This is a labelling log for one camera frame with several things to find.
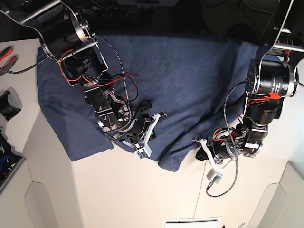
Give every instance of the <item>black cable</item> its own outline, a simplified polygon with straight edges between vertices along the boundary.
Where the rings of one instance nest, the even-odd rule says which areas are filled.
[[[238,152],[237,152],[237,149],[236,149],[235,142],[234,142],[234,140],[233,140],[233,138],[232,138],[231,131],[230,131],[230,128],[229,128],[229,124],[228,124],[228,121],[227,121],[226,108],[227,108],[228,99],[229,99],[230,95],[232,94],[232,92],[233,92],[236,88],[238,88],[239,86],[241,86],[241,85],[244,84],[244,83],[245,83],[245,81],[242,81],[242,82],[236,84],[236,85],[230,90],[230,92],[227,94],[226,99],[225,99],[225,102],[224,102],[224,120],[225,120],[226,127],[227,127],[227,129],[228,129],[228,133],[229,133],[229,136],[230,136],[230,140],[231,140],[232,145],[233,145],[234,156],[235,156],[235,159],[236,159],[236,175],[235,175],[235,177],[234,177],[234,181],[233,181],[231,187],[230,187],[227,191],[225,191],[224,193],[219,194],[219,195],[210,195],[210,194],[208,193],[208,190],[209,190],[209,189],[211,188],[211,186],[213,185],[213,182],[210,182],[210,184],[209,184],[208,187],[206,188],[206,194],[207,194],[208,196],[210,196],[210,197],[216,198],[216,197],[220,197],[220,196],[223,196],[223,195],[227,194],[227,193],[233,188],[233,186],[236,184],[237,179],[238,179],[238,175],[237,175],[237,174],[238,174]]]
[[[253,10],[256,10],[256,11],[259,11],[259,12],[262,12],[262,13],[271,14],[272,16],[274,15],[272,12],[265,11],[265,10],[261,10],[261,9],[257,9],[257,8],[254,8],[254,7],[250,6],[250,5],[246,2],[246,0],[243,0],[243,1],[244,1],[244,3],[245,3],[249,8],[251,8],[251,9],[253,9]]]
[[[100,36],[96,36],[96,37],[99,38],[100,40],[102,40],[104,43],[106,43],[113,50],[113,52],[115,53],[115,55],[118,59],[119,66],[120,66],[120,69],[121,69],[122,75],[123,75],[123,86],[124,86],[124,92],[125,92],[125,99],[127,101],[127,108],[130,111],[130,100],[129,100],[129,94],[128,94],[128,89],[127,89],[127,83],[126,83],[125,75],[124,75],[123,62],[122,62],[116,48],[114,48],[114,46],[109,41],[107,41],[105,38],[100,37]]]
[[[43,63],[44,61],[46,61],[47,59],[48,59],[48,57],[45,57],[43,60],[41,60],[41,61],[35,63],[34,65],[32,65],[32,66],[30,66],[30,67],[28,67],[28,68],[26,68],[26,69],[24,69],[24,70],[21,70],[21,71],[10,71],[10,70],[6,70],[6,69],[1,68],[1,67],[0,67],[0,71],[3,71],[3,72],[5,72],[5,73],[11,74],[11,75],[22,74],[22,73],[24,73],[24,72],[27,72],[27,71],[33,69],[34,67],[36,67],[36,66],[38,66],[39,64]]]
[[[238,117],[237,119],[238,119],[239,123],[240,123],[240,124],[243,124],[243,123],[241,122],[241,120],[244,121],[244,120],[242,119],[242,117],[241,117],[239,114],[237,114],[237,117]]]

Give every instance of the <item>black tool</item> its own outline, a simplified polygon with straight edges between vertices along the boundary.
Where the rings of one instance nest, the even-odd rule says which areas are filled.
[[[13,49],[11,47],[7,47],[6,49],[4,49],[1,53],[0,53],[0,62],[7,56],[9,56],[11,53],[13,52]],[[9,62],[3,67],[6,70],[10,70],[15,63],[17,62],[18,58],[17,56],[13,56]]]
[[[4,94],[0,96],[0,113],[5,117],[6,121],[9,121],[21,111],[19,108],[10,106],[8,101],[9,94],[10,91],[5,91]]]

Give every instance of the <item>black bracket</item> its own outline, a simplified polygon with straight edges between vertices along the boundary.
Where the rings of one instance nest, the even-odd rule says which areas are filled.
[[[5,117],[6,121],[9,121],[21,111],[19,108],[10,106],[8,101],[9,94],[10,91],[5,91],[4,94],[0,96],[0,113]]]

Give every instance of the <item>blue object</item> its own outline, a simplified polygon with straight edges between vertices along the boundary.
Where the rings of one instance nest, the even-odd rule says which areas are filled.
[[[235,84],[245,80],[250,59],[257,51],[255,45],[227,39],[103,37],[117,49],[125,72],[140,75],[135,78],[139,96],[131,107],[148,99],[153,105],[148,111],[150,115],[161,111],[168,114],[159,120],[155,127],[157,138],[149,145],[151,159],[170,171],[178,170],[189,149],[196,147],[193,136],[211,136],[216,128],[224,126],[221,108],[225,96]],[[98,45],[109,73],[119,74],[115,54],[102,41]],[[44,57],[39,49],[37,61]],[[113,148],[96,123],[95,110],[84,100],[84,88],[71,87],[54,60],[37,66],[37,84],[40,107],[72,161]],[[122,86],[120,83],[116,91],[124,95]],[[132,82],[128,81],[128,91],[132,88]],[[235,104],[243,93],[244,87],[240,86],[230,96],[229,121],[235,119]],[[167,151],[168,145],[184,132],[187,133]],[[122,143],[118,145],[131,151]]]

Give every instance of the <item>coiled cable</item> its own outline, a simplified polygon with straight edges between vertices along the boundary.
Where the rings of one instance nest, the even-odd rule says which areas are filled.
[[[234,181],[233,181],[231,187],[230,187],[227,191],[225,191],[224,193],[219,194],[219,195],[210,195],[210,194],[209,194],[208,190],[211,188],[211,186],[212,186],[212,184],[213,184],[213,182],[211,182],[211,183],[208,185],[208,187],[206,188],[206,194],[207,194],[208,196],[210,196],[210,197],[216,198],[216,197],[220,197],[220,196],[223,196],[223,195],[227,194],[227,193],[234,187],[234,185],[235,185],[236,182],[237,182],[237,178],[238,178],[238,153],[237,153],[236,145],[235,145],[235,142],[234,142],[234,140],[233,140],[233,138],[232,138],[232,134],[231,134],[231,131],[230,131],[230,128],[229,128],[229,124],[228,124],[228,120],[227,120],[227,114],[226,114],[226,108],[227,108],[228,99],[229,99],[230,95],[232,94],[232,92],[233,92],[236,88],[238,88],[239,86],[241,86],[241,85],[244,84],[244,83],[245,83],[245,81],[242,81],[242,82],[236,84],[236,85],[230,90],[230,92],[227,94],[227,96],[226,96],[226,98],[225,98],[225,102],[224,102],[224,120],[225,120],[225,124],[226,124],[226,127],[227,127],[227,129],[228,129],[229,136],[230,136],[230,139],[231,139],[231,142],[232,142],[232,145],[233,145],[234,156],[235,156],[235,159],[236,159],[236,175],[235,175],[235,177],[234,177]]]

